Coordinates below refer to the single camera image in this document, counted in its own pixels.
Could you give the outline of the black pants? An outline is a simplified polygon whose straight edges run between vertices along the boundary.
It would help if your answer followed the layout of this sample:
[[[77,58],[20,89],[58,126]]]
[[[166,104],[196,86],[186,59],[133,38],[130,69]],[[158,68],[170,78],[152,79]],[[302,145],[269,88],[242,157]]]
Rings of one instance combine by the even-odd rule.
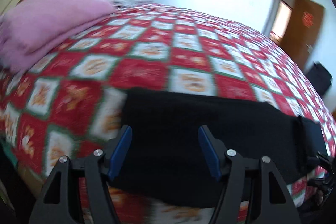
[[[318,123],[266,102],[132,88],[121,123],[131,135],[110,160],[113,186],[178,206],[216,205],[228,176],[227,149],[270,157],[287,184],[326,153]]]

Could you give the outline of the brown wooden door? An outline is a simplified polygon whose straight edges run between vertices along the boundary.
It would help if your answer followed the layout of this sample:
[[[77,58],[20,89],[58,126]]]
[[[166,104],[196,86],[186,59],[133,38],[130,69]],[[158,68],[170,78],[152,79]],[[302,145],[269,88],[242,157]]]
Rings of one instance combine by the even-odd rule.
[[[314,15],[314,25],[307,28],[302,23],[303,12]],[[295,0],[294,7],[280,42],[282,50],[303,70],[311,53],[307,52],[307,44],[313,47],[323,23],[325,8],[311,0]]]

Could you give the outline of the red checkered Christmas bedspread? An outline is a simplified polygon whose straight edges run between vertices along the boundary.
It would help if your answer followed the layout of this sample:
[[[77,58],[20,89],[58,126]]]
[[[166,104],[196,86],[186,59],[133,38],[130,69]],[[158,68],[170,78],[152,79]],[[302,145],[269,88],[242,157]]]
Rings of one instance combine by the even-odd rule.
[[[24,73],[1,67],[1,133],[45,184],[61,156],[84,158],[118,136],[132,88],[266,102],[318,123],[325,155],[335,157],[335,120],[280,46],[238,22],[162,4],[116,8]],[[317,165],[286,183],[296,209],[311,195],[308,181],[326,173]],[[30,223],[38,198],[18,184],[19,176],[1,172],[1,179],[13,203],[1,203],[1,223]],[[112,182],[108,190],[120,223],[156,222],[146,216],[151,197]],[[84,223],[94,223],[84,178],[80,197]],[[159,211],[164,223],[210,223],[215,206],[163,202]]]

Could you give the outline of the black folding chair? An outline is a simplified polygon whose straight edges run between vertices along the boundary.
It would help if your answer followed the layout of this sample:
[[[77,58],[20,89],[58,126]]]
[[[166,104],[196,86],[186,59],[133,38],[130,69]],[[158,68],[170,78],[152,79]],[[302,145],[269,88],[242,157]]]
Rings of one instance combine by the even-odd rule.
[[[314,63],[305,76],[321,98],[332,85],[332,75],[320,62]]]

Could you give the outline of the red double happiness decal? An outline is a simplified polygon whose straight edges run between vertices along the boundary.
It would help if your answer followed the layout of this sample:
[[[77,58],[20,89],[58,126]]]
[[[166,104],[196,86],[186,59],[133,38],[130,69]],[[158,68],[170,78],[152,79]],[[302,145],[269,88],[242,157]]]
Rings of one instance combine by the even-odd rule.
[[[302,23],[305,27],[310,28],[314,25],[314,15],[308,12],[303,12]]]

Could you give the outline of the pink folded blanket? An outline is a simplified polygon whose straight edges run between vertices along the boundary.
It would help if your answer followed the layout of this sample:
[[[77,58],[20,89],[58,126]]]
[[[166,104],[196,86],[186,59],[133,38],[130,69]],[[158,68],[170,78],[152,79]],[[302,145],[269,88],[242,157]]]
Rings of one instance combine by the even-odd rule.
[[[1,15],[1,67],[24,73],[65,39],[112,14],[108,0],[24,0]]]

